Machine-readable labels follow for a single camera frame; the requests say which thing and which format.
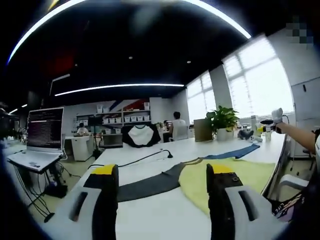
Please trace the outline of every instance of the computer monitor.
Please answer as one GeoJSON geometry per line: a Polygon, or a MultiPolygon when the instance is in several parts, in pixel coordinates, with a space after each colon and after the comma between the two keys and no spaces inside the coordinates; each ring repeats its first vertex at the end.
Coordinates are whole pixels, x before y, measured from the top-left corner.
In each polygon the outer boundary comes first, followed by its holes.
{"type": "Polygon", "coordinates": [[[27,149],[62,152],[63,107],[32,110],[27,122],[27,149]]]}

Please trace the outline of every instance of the blue cloth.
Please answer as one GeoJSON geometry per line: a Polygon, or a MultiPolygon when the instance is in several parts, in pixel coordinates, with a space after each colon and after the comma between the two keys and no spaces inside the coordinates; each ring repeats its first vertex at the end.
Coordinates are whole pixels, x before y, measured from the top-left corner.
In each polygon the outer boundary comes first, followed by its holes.
{"type": "Polygon", "coordinates": [[[229,151],[219,155],[208,155],[203,158],[204,159],[227,159],[227,158],[235,157],[236,159],[239,159],[258,148],[260,148],[259,145],[252,144],[251,146],[247,146],[245,148],[241,148],[235,151],[229,151]]]}

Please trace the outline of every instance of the green leaves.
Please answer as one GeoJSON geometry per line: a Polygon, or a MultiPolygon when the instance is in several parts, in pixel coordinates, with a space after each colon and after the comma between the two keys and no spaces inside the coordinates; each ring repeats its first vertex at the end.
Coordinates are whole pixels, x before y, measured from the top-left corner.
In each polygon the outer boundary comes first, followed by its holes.
{"type": "Polygon", "coordinates": [[[206,118],[211,121],[212,131],[216,133],[218,129],[233,128],[239,119],[236,113],[233,108],[219,105],[217,110],[207,112],[206,118]]]}

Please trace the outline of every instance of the laptop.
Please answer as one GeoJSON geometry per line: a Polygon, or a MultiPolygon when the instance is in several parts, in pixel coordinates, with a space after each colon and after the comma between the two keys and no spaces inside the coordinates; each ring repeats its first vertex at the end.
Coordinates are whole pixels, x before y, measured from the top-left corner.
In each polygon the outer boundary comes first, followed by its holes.
{"type": "Polygon", "coordinates": [[[63,107],[32,110],[28,115],[26,150],[7,158],[20,167],[41,172],[63,155],[63,107]]]}

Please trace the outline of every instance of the window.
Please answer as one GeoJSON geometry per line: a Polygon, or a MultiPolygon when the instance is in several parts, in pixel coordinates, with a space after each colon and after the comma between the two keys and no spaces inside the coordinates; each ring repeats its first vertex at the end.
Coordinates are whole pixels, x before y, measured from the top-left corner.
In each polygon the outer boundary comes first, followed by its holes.
{"type": "Polygon", "coordinates": [[[216,109],[209,71],[197,77],[186,87],[186,90],[190,123],[195,119],[205,118],[208,111],[216,109]]]}
{"type": "Polygon", "coordinates": [[[294,111],[289,81],[274,48],[261,36],[223,60],[233,108],[239,118],[294,111]]]}

